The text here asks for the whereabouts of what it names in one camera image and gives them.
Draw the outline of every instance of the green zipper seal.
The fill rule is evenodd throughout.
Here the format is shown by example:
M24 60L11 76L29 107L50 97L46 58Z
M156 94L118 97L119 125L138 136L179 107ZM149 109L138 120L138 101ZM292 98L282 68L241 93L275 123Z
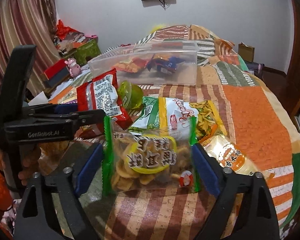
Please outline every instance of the green zipper seal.
M107 147L104 150L104 156L102 161L102 195L108 196L112 193L111 177L113 175L113 162L114 153L112 148L112 131L111 131L111 118L105 116L104 127Z
M197 118L195 116L191 116L190 117L190 137L189 137L189 144L190 146L195 145L198 140L197 137L195 135L195 128L197 126ZM193 191L195 193L199 192L201 190L201 181L200 181L200 175L197 171L197 169L194 166L194 186L193 186Z

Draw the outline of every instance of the blue gripper pad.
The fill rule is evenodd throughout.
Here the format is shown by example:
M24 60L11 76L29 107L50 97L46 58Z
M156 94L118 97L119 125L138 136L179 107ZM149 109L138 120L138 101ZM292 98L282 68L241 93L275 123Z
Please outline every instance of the blue gripper pad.
M54 109L55 114L69 114L78 111L78 104L58 105Z
M80 197L81 194L87 192L94 175L101 166L102 159L103 147L102 144L99 144L94 149L93 153L85 163L80 173L77 175L76 186L74 189L74 193L77 197Z
M200 178L203 181L204 187L209 194L212 194L217 198L220 194L218 177L216 176L206 158L203 156L203 153L198 148L197 144L191 146L191 150L194 165L200 175Z

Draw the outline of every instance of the red snack bag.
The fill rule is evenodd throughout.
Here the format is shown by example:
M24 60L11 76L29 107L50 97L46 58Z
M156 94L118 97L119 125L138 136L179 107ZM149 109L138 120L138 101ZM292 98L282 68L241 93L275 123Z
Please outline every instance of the red snack bag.
M127 129L132 120L122 106L117 89L117 70L113 68L77 88L78 111L102 109L122 129Z

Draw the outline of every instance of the nutrition label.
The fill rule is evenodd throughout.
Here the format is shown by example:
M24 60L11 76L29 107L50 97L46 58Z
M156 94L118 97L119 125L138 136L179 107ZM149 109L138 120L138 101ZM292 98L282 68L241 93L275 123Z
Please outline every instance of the nutrition label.
M112 75L107 75L91 85L93 85L97 109L103 109L108 116L116 116L122 112L117 105L118 94L111 81Z

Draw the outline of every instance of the curtain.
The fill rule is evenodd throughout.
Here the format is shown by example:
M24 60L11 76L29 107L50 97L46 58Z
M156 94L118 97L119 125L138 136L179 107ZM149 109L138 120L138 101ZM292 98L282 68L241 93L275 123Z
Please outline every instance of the curtain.
M43 4L44 19L47 19L47 27L51 39L54 39L54 34L57 31L57 11L54 0L41 0Z
M20 44L35 44L37 53L27 86L34 96L44 90L39 75L60 59L51 40L53 23L51 17L47 17L54 5L47 9L47 3L43 1L0 0L0 84L13 48Z

